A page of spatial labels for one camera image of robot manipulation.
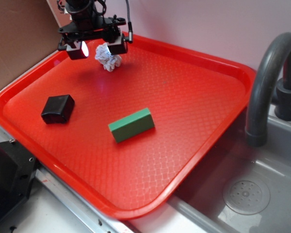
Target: green foam block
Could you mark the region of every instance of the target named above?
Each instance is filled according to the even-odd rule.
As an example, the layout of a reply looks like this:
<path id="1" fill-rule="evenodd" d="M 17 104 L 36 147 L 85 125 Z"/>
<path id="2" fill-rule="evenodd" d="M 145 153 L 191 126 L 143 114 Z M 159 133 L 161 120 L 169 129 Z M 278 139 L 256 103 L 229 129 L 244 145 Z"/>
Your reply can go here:
<path id="1" fill-rule="evenodd" d="M 109 124 L 109 128 L 117 143 L 153 127 L 154 122 L 148 108 Z"/>

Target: gray faucet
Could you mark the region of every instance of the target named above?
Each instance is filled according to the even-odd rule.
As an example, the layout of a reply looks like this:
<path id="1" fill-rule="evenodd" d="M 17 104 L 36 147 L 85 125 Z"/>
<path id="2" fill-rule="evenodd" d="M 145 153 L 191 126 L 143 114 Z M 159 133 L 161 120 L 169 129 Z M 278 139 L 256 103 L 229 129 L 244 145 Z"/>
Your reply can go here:
<path id="1" fill-rule="evenodd" d="M 277 80 L 282 68 L 283 78 Z M 291 121 L 291 33 L 283 33 L 271 43 L 258 68 L 245 127 L 247 143 L 253 147 L 267 141 L 271 103 L 276 105 L 278 118 Z"/>

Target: gray sink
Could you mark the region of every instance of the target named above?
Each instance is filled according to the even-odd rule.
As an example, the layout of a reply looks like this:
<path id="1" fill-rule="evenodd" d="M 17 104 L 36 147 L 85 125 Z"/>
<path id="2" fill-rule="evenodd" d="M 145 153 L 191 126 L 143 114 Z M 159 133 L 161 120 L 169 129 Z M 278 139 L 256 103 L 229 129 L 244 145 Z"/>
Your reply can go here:
<path id="1" fill-rule="evenodd" d="M 291 233 L 291 123 L 270 116 L 260 148 L 247 146 L 244 126 L 242 113 L 175 195 L 219 231 Z"/>

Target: white cloth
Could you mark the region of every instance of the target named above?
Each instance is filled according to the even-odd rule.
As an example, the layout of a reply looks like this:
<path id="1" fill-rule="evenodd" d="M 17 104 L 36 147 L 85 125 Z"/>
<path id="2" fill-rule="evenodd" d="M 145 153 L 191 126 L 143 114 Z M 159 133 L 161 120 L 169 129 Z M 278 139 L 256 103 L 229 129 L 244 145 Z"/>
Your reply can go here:
<path id="1" fill-rule="evenodd" d="M 115 67 L 120 67 L 122 63 L 122 58 L 119 55 L 111 55 L 107 43 L 97 47 L 95 59 L 103 64 L 104 69 L 109 72 L 112 72 Z"/>

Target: drain strainer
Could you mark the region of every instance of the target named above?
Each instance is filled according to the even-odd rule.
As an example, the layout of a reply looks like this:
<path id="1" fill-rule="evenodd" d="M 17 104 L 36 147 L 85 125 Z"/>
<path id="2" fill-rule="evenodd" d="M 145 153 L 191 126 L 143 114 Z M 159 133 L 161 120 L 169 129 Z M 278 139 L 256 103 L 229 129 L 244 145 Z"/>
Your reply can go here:
<path id="1" fill-rule="evenodd" d="M 259 178 L 242 176 L 225 184 L 223 199 L 236 213 L 254 215 L 266 208 L 270 201 L 270 191 Z"/>

